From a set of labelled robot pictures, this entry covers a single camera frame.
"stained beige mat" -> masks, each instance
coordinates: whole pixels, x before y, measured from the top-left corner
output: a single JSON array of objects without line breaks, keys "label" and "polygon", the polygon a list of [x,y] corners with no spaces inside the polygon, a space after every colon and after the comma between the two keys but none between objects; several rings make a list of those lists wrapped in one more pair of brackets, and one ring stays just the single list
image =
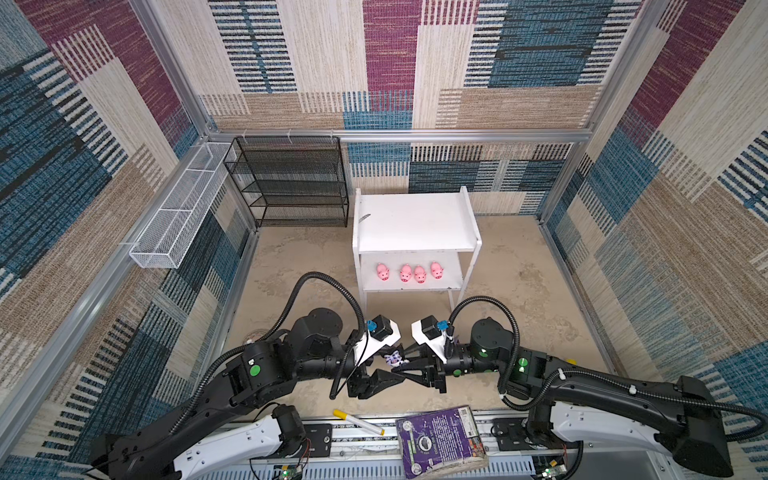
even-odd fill
[{"label": "stained beige mat", "polygon": [[[581,366],[605,371],[535,218],[479,217],[478,226],[483,247],[467,295],[490,295],[507,305],[520,326],[523,346],[576,359]],[[462,260],[466,265],[469,258]],[[352,227],[263,229],[227,348],[270,328],[282,312],[294,283],[311,270],[328,273],[357,295]],[[296,318],[318,306],[333,309],[342,317],[342,341],[346,340],[356,325],[352,308],[331,286],[318,280],[305,283],[285,326],[293,325]],[[450,312],[447,293],[369,294],[369,317],[381,313],[396,321],[406,346],[412,342],[412,322],[428,315],[447,319]],[[495,307],[475,303],[467,306],[456,320],[459,340],[468,341],[472,324],[485,316],[508,325]],[[369,371],[377,366],[386,368],[383,360],[377,358]],[[495,390],[497,379],[497,373],[451,377],[448,393],[444,395],[406,380],[368,400],[350,399],[345,390],[333,401],[328,398],[331,381],[320,379],[301,382],[281,402],[295,405],[304,416],[330,415],[334,408],[350,413],[423,411],[462,404],[474,409],[499,408],[503,404]]]}]

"book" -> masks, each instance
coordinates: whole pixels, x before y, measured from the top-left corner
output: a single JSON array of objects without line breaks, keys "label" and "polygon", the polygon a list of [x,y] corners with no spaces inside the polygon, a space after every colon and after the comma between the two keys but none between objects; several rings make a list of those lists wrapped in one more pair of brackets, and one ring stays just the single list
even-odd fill
[{"label": "book", "polygon": [[429,480],[488,466],[468,406],[405,417],[396,427],[408,479]]}]

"yellow object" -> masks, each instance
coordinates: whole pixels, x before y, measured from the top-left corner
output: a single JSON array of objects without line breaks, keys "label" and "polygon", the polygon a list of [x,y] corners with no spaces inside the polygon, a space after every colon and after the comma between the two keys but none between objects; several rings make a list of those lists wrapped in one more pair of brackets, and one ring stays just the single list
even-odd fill
[{"label": "yellow object", "polygon": [[358,427],[362,427],[370,431],[371,433],[376,433],[377,435],[384,435],[384,429],[381,428],[380,426],[373,425],[372,423],[366,422],[365,420],[358,419],[357,417],[352,416],[349,413],[344,413],[341,410],[334,409],[333,416],[339,417],[342,420],[346,420],[347,422],[357,425]]}]

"purple toy figurine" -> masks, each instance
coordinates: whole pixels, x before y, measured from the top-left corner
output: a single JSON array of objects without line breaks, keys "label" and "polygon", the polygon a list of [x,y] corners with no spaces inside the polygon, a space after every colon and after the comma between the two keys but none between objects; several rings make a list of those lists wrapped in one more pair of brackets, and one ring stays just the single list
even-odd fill
[{"label": "purple toy figurine", "polygon": [[424,283],[427,280],[427,272],[421,265],[416,265],[416,269],[413,270],[413,276],[416,277],[416,281],[419,283]]},{"label": "purple toy figurine", "polygon": [[387,268],[384,263],[380,263],[379,266],[376,267],[376,273],[379,274],[379,278],[382,280],[389,279],[389,268]]},{"label": "purple toy figurine", "polygon": [[413,272],[411,271],[411,266],[407,263],[402,266],[402,269],[400,270],[400,280],[403,282],[407,282],[411,279],[413,276]]},{"label": "purple toy figurine", "polygon": [[432,276],[442,278],[442,267],[437,262],[432,262]]}]

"black mesh shelf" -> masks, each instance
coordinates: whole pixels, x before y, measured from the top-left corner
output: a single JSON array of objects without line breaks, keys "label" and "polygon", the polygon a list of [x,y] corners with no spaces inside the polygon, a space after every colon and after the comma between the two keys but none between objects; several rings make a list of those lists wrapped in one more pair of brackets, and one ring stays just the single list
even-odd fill
[{"label": "black mesh shelf", "polygon": [[339,139],[238,137],[230,176],[263,226],[346,227],[349,191]]}]

